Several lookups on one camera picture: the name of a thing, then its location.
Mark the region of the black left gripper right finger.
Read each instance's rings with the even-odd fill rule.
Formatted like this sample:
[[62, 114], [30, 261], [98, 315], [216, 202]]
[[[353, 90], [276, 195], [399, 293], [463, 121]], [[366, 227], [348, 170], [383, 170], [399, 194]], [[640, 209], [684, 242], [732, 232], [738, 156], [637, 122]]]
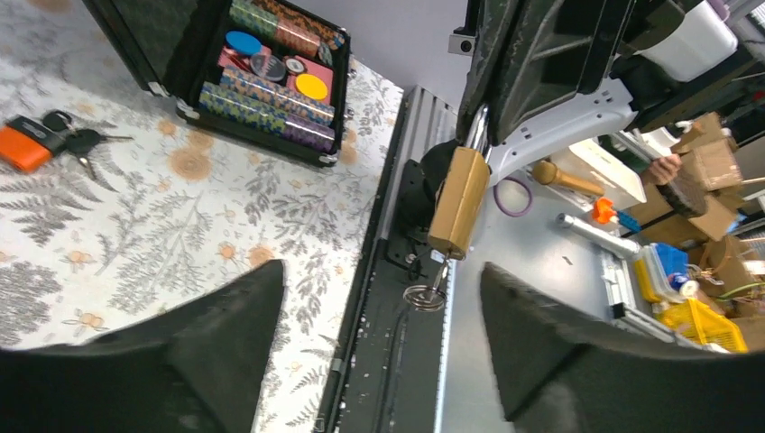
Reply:
[[519, 432], [761, 432], [764, 355], [612, 326], [494, 263], [481, 308], [503, 415]]

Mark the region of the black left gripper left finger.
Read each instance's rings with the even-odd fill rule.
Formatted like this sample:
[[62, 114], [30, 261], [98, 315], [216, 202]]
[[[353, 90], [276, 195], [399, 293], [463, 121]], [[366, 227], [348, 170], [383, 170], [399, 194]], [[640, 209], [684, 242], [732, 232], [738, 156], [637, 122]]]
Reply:
[[4, 432], [247, 432], [285, 293], [271, 260], [84, 345], [1, 353]]

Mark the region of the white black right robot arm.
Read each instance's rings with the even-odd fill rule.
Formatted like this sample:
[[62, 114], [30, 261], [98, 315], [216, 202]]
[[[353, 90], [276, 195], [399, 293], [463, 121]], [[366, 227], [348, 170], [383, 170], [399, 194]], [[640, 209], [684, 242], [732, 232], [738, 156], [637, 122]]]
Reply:
[[484, 193], [570, 144], [702, 112], [752, 54], [707, 1], [472, 1], [456, 136], [429, 151], [429, 242], [464, 250]]

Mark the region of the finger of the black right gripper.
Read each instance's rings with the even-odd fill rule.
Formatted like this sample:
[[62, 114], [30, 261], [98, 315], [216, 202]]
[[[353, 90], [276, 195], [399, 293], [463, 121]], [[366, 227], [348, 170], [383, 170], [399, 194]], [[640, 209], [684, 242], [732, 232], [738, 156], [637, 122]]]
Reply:
[[534, 115], [600, 86], [633, 1], [516, 1], [491, 53], [486, 104], [497, 146]]
[[473, 34], [473, 54], [465, 90], [457, 113], [456, 138], [465, 141], [474, 116], [486, 101], [484, 95], [508, 32], [509, 1], [469, 1], [462, 31]]

